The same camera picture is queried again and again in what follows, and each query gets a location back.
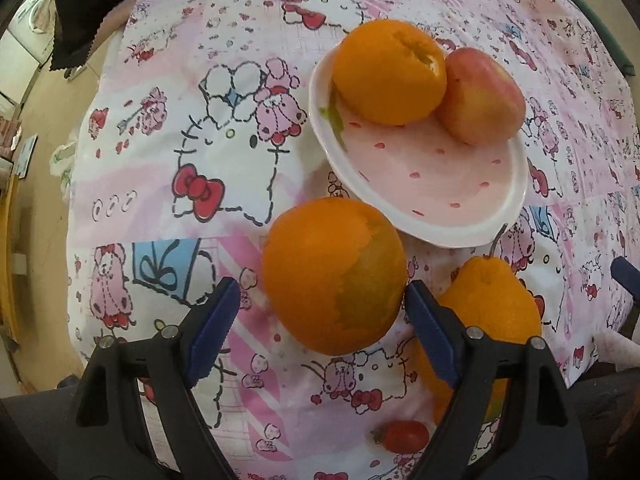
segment screw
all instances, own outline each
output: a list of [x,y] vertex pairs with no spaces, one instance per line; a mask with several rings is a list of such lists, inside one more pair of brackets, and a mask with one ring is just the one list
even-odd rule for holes
[[103,338],[100,339],[100,342],[98,343],[98,346],[100,348],[109,348],[115,342],[116,342],[116,338],[114,338],[114,336],[106,335],[106,336],[104,336]]
[[167,325],[160,332],[165,339],[171,339],[178,335],[178,327],[175,325]]
[[466,329],[466,334],[471,339],[482,339],[484,337],[484,332],[479,326],[470,326]]
[[531,346],[533,346],[533,348],[535,348],[536,350],[544,350],[546,347],[546,343],[544,339],[536,336],[531,338]]

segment white plate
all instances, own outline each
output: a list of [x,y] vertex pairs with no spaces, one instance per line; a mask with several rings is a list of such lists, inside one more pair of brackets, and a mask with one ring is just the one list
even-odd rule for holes
[[309,118],[335,174],[399,230],[439,247],[490,243],[518,219],[528,181],[522,140],[469,146],[432,116],[402,127],[363,120],[335,92],[337,47],[309,84]]

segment tablecloth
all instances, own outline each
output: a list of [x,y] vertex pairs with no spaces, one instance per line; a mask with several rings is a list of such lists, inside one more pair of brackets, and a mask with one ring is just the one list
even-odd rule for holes
[[[331,358],[287,333],[261,287],[278,215],[356,198],[309,125],[307,85],[325,52],[377,18],[414,23],[448,52],[480,48],[526,96],[529,189],[498,251],[534,296],[567,384],[631,304],[609,264],[638,260],[638,128],[628,85],[569,0],[138,0],[80,130],[69,331],[87,360],[102,335],[149,337],[235,277],[241,311],[194,395],[239,478],[405,478],[418,455],[387,452],[370,432],[399,418],[434,428],[402,312],[377,344]],[[435,294],[488,249],[402,241],[407,279]]]

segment cherry tomato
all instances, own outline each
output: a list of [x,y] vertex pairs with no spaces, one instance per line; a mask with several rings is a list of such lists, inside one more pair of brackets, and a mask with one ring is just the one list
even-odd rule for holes
[[376,444],[399,454],[418,453],[429,443],[429,430],[417,420],[393,420],[373,433]]

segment hello kitty print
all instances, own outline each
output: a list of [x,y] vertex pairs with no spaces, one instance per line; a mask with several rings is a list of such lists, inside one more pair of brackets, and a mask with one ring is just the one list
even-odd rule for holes
[[[413,23],[445,53],[481,49],[523,91],[529,185],[495,254],[532,295],[567,384],[597,359],[597,331],[619,328],[631,305],[609,266],[638,258],[633,103],[567,0],[137,0],[81,128],[69,333],[87,361],[100,337],[150,337],[206,302],[223,276],[238,280],[237,319],[193,389],[238,478],[405,479],[420,454],[368,436],[389,420],[435,429],[403,309],[375,345],[323,356],[287,333],[262,288],[260,254],[279,215],[322,196],[356,199],[310,127],[308,83],[350,31],[385,18]],[[401,237],[407,280],[436,296],[488,251]],[[154,410],[153,387],[140,381]],[[484,425],[473,460],[496,428]],[[166,447],[158,453],[172,463]]]

